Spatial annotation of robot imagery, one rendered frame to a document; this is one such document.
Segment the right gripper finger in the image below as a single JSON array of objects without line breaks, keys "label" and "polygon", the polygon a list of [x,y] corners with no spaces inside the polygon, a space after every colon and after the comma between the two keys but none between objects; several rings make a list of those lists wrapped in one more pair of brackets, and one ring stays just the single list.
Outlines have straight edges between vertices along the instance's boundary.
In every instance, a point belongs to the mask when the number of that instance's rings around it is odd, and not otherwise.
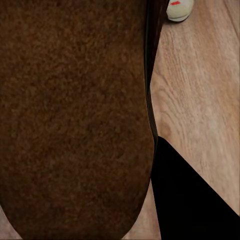
[{"label": "right gripper finger", "polygon": [[240,217],[160,136],[151,183],[161,240],[240,240]]}]

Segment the sandal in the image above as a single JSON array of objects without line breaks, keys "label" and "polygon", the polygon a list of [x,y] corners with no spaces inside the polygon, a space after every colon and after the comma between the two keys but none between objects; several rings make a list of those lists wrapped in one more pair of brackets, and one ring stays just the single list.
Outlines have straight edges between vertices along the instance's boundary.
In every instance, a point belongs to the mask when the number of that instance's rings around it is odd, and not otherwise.
[{"label": "sandal", "polygon": [[23,240],[121,240],[158,131],[170,0],[0,0],[0,205]]}]

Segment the gym shoe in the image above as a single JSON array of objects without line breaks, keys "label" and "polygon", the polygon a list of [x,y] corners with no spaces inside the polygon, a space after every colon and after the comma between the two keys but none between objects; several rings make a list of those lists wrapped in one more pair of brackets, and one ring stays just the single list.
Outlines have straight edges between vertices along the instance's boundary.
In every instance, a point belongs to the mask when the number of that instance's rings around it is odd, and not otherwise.
[{"label": "gym shoe", "polygon": [[170,0],[164,20],[181,23],[185,21],[191,11],[196,0]]}]

